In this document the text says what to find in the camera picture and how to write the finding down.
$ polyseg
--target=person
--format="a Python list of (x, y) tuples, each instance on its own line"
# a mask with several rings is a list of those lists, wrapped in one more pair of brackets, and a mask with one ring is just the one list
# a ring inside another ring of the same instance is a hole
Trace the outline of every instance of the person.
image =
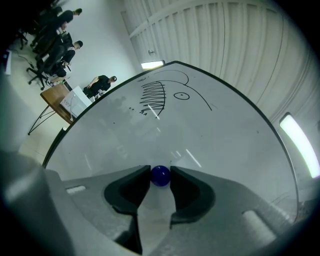
[(56, 30), (62, 28), (64, 30), (68, 23), (70, 23), (74, 16), (79, 16), (82, 13), (82, 9), (76, 9), (74, 11), (66, 10), (57, 18), (55, 18), (50, 24), (46, 25), (40, 33), (35, 37), (35, 39), (30, 44), (31, 47), (36, 46), (40, 40), (49, 41), (54, 36), (56, 36)]
[(46, 13), (42, 14), (38, 19), (38, 26), (40, 28), (38, 32), (42, 28), (44, 28), (46, 25), (53, 22), (60, 13), (62, 13), (62, 8), (60, 6), (57, 6), (55, 8), (48, 10)]
[(76, 54), (76, 50), (80, 49), (83, 46), (82, 41), (76, 41), (72, 47), (68, 49), (68, 51), (65, 53), (65, 55), (61, 58), (61, 60), (55, 65), (55, 67), (52, 69), (52, 73), (56, 74), (57, 77), (51, 79), (50, 81), (47, 81), (47, 84), (49, 86), (55, 86), (56, 83), (59, 83), (60, 81), (64, 80), (66, 78), (67, 72), (65, 71), (65, 68), (70, 65), (70, 62), (72, 58)]
[(90, 99), (91, 97), (95, 97), (99, 90), (107, 91), (110, 88), (111, 83), (115, 81), (117, 81), (115, 76), (111, 76), (110, 78), (105, 75), (97, 76), (83, 89), (83, 93)]

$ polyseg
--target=white wall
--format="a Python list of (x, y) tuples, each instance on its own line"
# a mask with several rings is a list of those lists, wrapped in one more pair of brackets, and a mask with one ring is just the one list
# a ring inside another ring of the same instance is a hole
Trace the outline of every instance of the white wall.
[(290, 112), (320, 160), (320, 66), (299, 28), (279, 7), (271, 0), (124, 2), (140, 62), (182, 61), (237, 88), (278, 130), (299, 189), (315, 186), (279, 120)]
[(128, 32), (121, 17), (121, 1), (117, 0), (69, 0), (62, 9), (82, 8), (67, 25), (73, 42), (81, 40), (79, 49), (71, 61), (71, 87), (87, 86), (94, 77), (116, 76), (119, 85), (141, 72)]

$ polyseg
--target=floor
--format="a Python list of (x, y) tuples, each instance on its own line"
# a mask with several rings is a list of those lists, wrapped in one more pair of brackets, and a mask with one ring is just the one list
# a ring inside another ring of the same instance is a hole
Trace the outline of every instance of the floor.
[[(31, 84), (28, 84), (28, 81), (33, 77), (33, 73), (30, 71), (26, 72), (30, 65), (22, 57), (25, 57), (34, 66), (36, 61), (34, 59), (35, 53), (32, 52), (32, 49), (29, 46), (32, 37), (28, 35), (27, 38), (29, 43), (24, 46), (23, 50), (20, 50), (20, 42), (18, 40), (9, 47), (10, 49), (13, 49), (13, 51), (11, 59), (11, 75), (8, 76), (8, 79), (18, 96), (30, 108), (34, 113), (34, 116), (38, 117), (47, 104), (40, 96), (40, 93), (42, 92), (40, 90), (41, 83), (39, 81), (33, 81)], [(42, 164), (58, 132), (62, 127), (67, 128), (68, 126), (69, 124), (66, 121), (59, 115), (54, 114), (37, 127), (30, 135), (25, 135), (25, 140), (19, 149), (19, 153), (31, 157)]]

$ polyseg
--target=black shirt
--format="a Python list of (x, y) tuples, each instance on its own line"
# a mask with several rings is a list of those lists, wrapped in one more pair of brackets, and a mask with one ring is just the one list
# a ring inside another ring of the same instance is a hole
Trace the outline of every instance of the black shirt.
[(73, 19), (74, 19), (74, 12), (72, 10), (66, 10), (55, 19), (55, 21), (53, 22), (54, 23), (53, 26), (57, 30), (63, 25), (63, 23), (65, 22), (69, 23)]
[(53, 22), (57, 17), (58, 15), (55, 9), (50, 9), (45, 14), (39, 17), (39, 27), (43, 28), (45, 25), (48, 25), (49, 23)]
[(110, 88), (109, 77), (105, 75), (98, 76), (99, 80), (95, 82), (89, 89), (93, 95), (97, 95), (99, 90), (107, 91)]

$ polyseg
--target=chair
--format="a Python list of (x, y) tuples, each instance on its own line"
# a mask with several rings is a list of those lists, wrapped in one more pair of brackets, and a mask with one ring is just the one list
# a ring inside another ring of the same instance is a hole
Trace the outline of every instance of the chair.
[(26, 39), (24, 32), (17, 31), (15, 34), (15, 39), (20, 39), (20, 42), (21, 42), (20, 50), (24, 48), (24, 41), (25, 41), (25, 44), (28, 43), (28, 39)]
[(64, 51), (65, 51), (65, 49), (63, 46), (58, 46), (56, 49), (54, 49), (52, 51), (50, 56), (44, 62), (42, 60), (37, 61), (37, 63), (36, 63), (37, 70), (28, 67), (26, 69), (27, 72), (31, 71), (32, 73), (36, 74), (36, 76), (33, 77), (28, 82), (28, 84), (31, 85), (33, 80), (39, 78), (39, 80), (42, 84), (41, 91), (43, 91), (45, 88), (44, 80), (45, 81), (48, 80), (48, 77), (43, 75), (43, 73), (48, 74), (49, 76), (52, 75), (52, 69), (53, 69), (54, 65), (61, 59), (61, 57), (64, 54)]

